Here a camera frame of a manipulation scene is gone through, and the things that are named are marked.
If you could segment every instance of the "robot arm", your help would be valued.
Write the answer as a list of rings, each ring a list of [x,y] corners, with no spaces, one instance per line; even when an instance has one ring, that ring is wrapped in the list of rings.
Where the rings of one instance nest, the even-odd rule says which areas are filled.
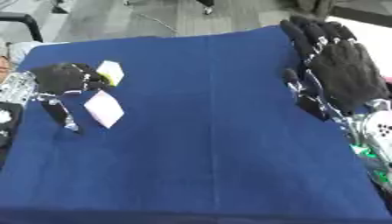
[[[291,17],[281,27],[300,57],[297,69],[283,74],[297,105],[336,122],[369,177],[392,195],[390,92],[367,50],[338,23]]]
[[[56,123],[79,133],[80,127],[60,97],[108,86],[106,78],[84,64],[61,63],[11,73],[0,84],[0,148],[11,147],[28,101],[41,102]]]

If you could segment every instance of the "cable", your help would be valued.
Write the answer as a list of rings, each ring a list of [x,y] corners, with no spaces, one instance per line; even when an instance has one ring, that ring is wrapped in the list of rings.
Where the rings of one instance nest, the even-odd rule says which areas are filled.
[[[169,26],[168,24],[162,22],[161,20],[159,20],[157,18],[149,17],[149,16],[147,16],[147,15],[145,15],[143,13],[136,13],[136,15],[139,16],[139,17],[142,17],[142,18],[150,19],[152,21],[156,21],[156,22],[160,23],[161,25],[163,25],[164,27],[166,27],[167,29],[171,30],[172,32],[174,32],[176,34],[178,33],[176,29],[172,28],[171,26]]]
[[[19,0],[3,0],[3,1],[0,1],[0,10],[15,4],[17,1],[19,1]]]
[[[136,16],[139,16],[139,17],[141,17],[141,18],[147,18],[147,19],[149,19],[149,20],[152,20],[152,21],[155,21],[155,22],[158,22],[158,23],[160,23],[161,25],[163,25],[164,27],[166,27],[167,29],[169,29],[171,32],[173,32],[173,33],[175,33],[175,34],[177,34],[177,33],[179,33],[176,29],[174,29],[173,27],[171,27],[171,26],[169,26],[168,24],[166,24],[165,22],[163,22],[162,20],[159,20],[159,19],[157,19],[157,18],[155,18],[155,17],[150,17],[150,16],[148,16],[148,15],[146,15],[146,14],[144,14],[144,13],[140,13],[140,12],[135,12],[135,15]]]

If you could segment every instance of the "black glove finger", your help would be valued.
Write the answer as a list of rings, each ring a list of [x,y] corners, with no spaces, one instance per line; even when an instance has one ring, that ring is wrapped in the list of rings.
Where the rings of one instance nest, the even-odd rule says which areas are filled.
[[[87,90],[108,89],[109,84],[104,81],[90,81],[86,83]]]
[[[303,31],[313,46],[319,48],[319,44],[327,44],[326,33],[315,21],[299,16],[291,17],[290,21]]]
[[[99,75],[94,68],[89,65],[82,64],[82,63],[73,63],[77,66],[84,74],[89,74],[91,80],[99,80],[101,75]]]
[[[323,29],[325,36],[330,43],[337,43],[341,39],[335,25],[331,23],[318,23],[318,25]]]
[[[283,20],[280,23],[280,26],[292,41],[299,54],[299,57],[302,60],[309,59],[310,55],[315,53],[312,45],[309,43],[308,38],[296,25],[288,20]]]
[[[346,39],[346,40],[357,40],[355,35],[344,25],[338,23],[338,22],[331,22],[331,25],[335,27],[335,29],[338,31],[338,34],[340,35],[341,39]]]
[[[297,83],[299,82],[299,78],[297,73],[292,68],[287,68],[283,72],[283,83],[284,85],[288,85],[289,83]]]

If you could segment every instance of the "table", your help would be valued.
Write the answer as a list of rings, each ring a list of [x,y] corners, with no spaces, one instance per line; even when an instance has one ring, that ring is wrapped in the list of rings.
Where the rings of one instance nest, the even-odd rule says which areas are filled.
[[[30,104],[0,207],[389,219],[338,127],[294,106],[279,75],[295,55],[275,26],[34,49],[21,70],[120,62],[126,77],[110,93],[126,115],[107,130],[81,106],[93,93],[65,97],[85,129],[77,136]]]

